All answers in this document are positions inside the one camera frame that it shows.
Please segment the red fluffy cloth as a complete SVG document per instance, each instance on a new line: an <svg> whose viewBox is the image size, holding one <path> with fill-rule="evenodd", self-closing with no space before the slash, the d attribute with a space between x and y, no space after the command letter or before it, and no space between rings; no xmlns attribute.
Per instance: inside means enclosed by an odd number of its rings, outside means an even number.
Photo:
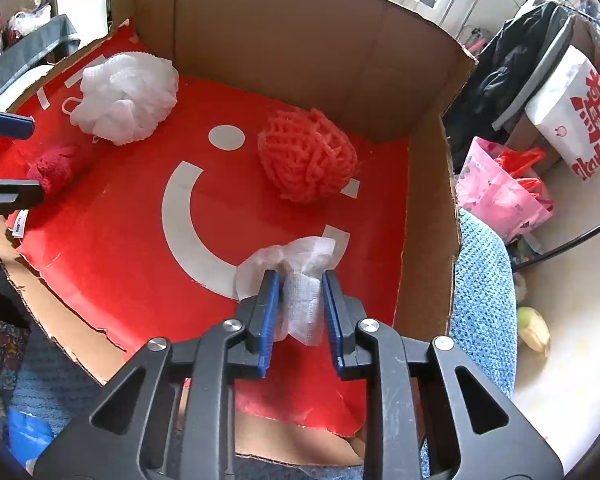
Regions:
<svg viewBox="0 0 600 480"><path fill-rule="evenodd" d="M38 182L44 198L51 200L76 182L94 158L94 150L86 145L53 146L30 163L27 179Z"/></svg>

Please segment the white mesh bath pouf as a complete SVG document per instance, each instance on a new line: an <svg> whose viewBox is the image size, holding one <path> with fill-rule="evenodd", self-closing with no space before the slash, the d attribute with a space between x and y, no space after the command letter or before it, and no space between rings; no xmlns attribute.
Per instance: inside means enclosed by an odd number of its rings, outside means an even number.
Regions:
<svg viewBox="0 0 600 480"><path fill-rule="evenodd" d="M120 146L149 138L178 102L180 75L166 58L122 52L82 70L79 98L62 112L86 134Z"/></svg>

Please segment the red foam net ball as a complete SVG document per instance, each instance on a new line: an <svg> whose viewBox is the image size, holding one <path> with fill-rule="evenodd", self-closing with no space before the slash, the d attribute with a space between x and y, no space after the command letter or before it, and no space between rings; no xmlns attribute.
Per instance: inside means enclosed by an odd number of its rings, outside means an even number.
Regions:
<svg viewBox="0 0 600 480"><path fill-rule="evenodd" d="M349 137L316 108L276 110L258 135L257 149L266 176L294 203L340 193L358 166Z"/></svg>

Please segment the green yellow plush toy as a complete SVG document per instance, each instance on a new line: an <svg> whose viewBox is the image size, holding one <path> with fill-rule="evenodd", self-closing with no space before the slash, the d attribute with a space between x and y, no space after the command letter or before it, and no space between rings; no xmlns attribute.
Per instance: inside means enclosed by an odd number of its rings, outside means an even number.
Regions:
<svg viewBox="0 0 600 480"><path fill-rule="evenodd" d="M550 351L550 330L542 315L532 307L517 309L519 338L534 352L547 356Z"/></svg>

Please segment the pink plastic bag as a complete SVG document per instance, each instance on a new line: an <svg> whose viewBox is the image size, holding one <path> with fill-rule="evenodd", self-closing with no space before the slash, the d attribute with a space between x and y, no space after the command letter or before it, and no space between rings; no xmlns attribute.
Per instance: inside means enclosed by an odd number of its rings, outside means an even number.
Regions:
<svg viewBox="0 0 600 480"><path fill-rule="evenodd" d="M532 169L545 158L542 148L515 151L481 138L471 141L456 178L456 197L463 208L509 243L552 216L554 202Z"/></svg>

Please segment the blue knitted table cloth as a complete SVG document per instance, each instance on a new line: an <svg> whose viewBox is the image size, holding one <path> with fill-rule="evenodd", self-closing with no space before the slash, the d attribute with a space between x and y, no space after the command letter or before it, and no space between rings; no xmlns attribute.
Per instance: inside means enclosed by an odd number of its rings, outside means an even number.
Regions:
<svg viewBox="0 0 600 480"><path fill-rule="evenodd" d="M516 294L503 241L484 222L460 211L462 248L455 266L450 337L506 396L517 366ZM84 412L99 386L34 326L8 406L36 418L56 437Z"/></svg>

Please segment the brown cardboard box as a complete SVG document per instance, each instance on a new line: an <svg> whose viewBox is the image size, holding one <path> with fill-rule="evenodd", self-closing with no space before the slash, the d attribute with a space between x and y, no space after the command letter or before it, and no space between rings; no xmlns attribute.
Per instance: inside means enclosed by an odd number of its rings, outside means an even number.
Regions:
<svg viewBox="0 0 600 480"><path fill-rule="evenodd" d="M171 61L207 79L282 103L316 108L351 136L406 139L408 173L396 315L400 334L446 333L460 231L442 115L474 59L443 29L388 0L114 0L117 29L57 64L16 99L42 96L46 82L123 51ZM0 263L35 322L96 382L135 352L116 346L68 308L18 254L0 218Z"/></svg>

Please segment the black hanging jacket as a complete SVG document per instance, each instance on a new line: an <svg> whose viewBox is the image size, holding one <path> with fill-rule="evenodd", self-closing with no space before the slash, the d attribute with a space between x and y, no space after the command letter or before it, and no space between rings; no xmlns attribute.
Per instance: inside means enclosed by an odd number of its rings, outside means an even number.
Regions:
<svg viewBox="0 0 600 480"><path fill-rule="evenodd" d="M531 95L565 51L570 13L548 0L505 22L478 55L478 64L443 116L455 172L460 172L472 139L505 143L510 122L520 117Z"/></svg>

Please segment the white bag red characters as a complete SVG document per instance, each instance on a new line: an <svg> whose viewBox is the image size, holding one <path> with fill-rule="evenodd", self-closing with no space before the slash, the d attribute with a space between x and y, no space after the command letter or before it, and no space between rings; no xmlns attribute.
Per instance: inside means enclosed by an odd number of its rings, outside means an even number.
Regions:
<svg viewBox="0 0 600 480"><path fill-rule="evenodd" d="M524 112L581 180L600 170L600 73L584 53L568 47Z"/></svg>

